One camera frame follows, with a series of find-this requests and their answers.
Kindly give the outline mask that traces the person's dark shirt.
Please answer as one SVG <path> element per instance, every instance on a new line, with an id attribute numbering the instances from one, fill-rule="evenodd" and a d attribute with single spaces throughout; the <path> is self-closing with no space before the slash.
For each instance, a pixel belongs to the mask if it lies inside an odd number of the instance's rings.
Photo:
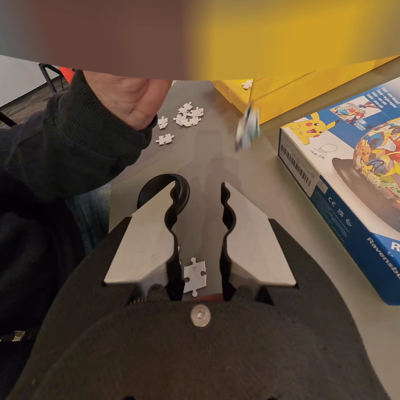
<path id="1" fill-rule="evenodd" d="M 17 382 L 55 296 L 83 257 L 81 235 L 63 201 L 1 193 L 1 399 Z"/>

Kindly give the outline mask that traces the colourful single puzzle piece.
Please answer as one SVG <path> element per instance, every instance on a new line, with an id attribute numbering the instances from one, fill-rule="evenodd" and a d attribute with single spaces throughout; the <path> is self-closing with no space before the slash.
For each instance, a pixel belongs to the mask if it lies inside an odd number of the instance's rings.
<path id="1" fill-rule="evenodd" d="M 235 151 L 248 149 L 260 136 L 259 108 L 249 104 L 243 117 L 239 120 L 235 135 Z"/>

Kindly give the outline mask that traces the small pile of puzzle pieces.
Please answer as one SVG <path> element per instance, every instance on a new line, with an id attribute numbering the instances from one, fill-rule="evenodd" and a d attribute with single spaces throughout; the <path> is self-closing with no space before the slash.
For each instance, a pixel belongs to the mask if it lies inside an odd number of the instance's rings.
<path id="1" fill-rule="evenodd" d="M 196 126 L 201 121 L 203 115 L 203 108 L 193 108 L 192 103 L 189 102 L 178 109 L 178 113 L 176 117 L 173 118 L 173 121 L 179 126 L 192 127 Z"/>

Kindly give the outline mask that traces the blue white puzzle box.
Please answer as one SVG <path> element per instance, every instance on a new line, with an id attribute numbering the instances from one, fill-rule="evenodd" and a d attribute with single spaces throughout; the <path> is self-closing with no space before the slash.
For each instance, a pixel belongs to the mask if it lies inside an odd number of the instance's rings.
<path id="1" fill-rule="evenodd" d="M 400 304 L 400 78 L 280 128 L 278 156 L 381 299 Z"/>

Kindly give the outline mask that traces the person's left forearm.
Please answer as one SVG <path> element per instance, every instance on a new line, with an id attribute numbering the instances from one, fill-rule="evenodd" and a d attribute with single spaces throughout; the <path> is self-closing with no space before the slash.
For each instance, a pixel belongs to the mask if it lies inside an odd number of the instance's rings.
<path id="1" fill-rule="evenodd" d="M 135 130 L 113 115 L 82 71 L 45 110 L 0 133 L 1 200 L 52 202 L 103 186 L 134 164 L 157 116 Z"/>

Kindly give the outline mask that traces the yellow plastic tray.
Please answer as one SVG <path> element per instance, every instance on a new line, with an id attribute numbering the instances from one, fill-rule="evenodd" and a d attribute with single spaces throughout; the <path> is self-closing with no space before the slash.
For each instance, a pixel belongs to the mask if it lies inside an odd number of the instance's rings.
<path id="1" fill-rule="evenodd" d="M 377 72 L 381 66 L 399 64 L 399 56 L 284 77 L 212 81 L 219 93 L 242 114 L 248 103 L 259 109 L 265 123 L 360 76 Z M 248 80 L 253 84 L 244 89 Z"/>

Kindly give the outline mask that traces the black ball stand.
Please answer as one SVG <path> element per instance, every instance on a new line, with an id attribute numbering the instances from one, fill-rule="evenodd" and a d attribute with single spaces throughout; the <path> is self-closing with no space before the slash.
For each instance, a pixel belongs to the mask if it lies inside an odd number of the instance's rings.
<path id="1" fill-rule="evenodd" d="M 190 198 L 190 186 L 187 180 L 178 174 L 161 174 L 149 180 L 141 189 L 137 200 L 137 209 L 141 208 L 151 198 L 157 195 L 170 183 L 177 182 L 178 190 L 176 195 L 176 214 L 179 215 L 186 207 Z"/>

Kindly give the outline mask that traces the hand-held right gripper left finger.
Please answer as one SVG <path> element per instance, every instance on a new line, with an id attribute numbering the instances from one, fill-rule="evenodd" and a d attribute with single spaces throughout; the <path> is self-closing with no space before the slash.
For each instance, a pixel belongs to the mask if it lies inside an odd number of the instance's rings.
<path id="1" fill-rule="evenodd" d="M 131 216 L 105 284 L 135 284 L 142 295 L 163 286 L 171 300 L 181 301 L 184 290 L 177 237 L 177 182 L 170 183 Z"/>

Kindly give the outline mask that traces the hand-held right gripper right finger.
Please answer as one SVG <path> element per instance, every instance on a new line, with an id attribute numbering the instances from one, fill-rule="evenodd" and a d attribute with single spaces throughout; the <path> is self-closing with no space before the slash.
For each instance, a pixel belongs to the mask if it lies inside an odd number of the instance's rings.
<path id="1" fill-rule="evenodd" d="M 256 296 L 266 287 L 295 287 L 297 282 L 267 215 L 235 189 L 221 184 L 223 237 L 220 274 L 225 301 L 240 286 Z"/>

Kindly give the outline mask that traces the person's left hand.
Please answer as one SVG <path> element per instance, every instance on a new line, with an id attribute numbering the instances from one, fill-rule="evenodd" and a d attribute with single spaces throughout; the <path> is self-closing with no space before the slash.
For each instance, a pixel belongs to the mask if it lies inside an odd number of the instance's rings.
<path id="1" fill-rule="evenodd" d="M 172 86 L 172 80 L 115 76 L 92 71 L 83 71 L 83 74 L 103 106 L 137 131 L 150 125 Z"/>

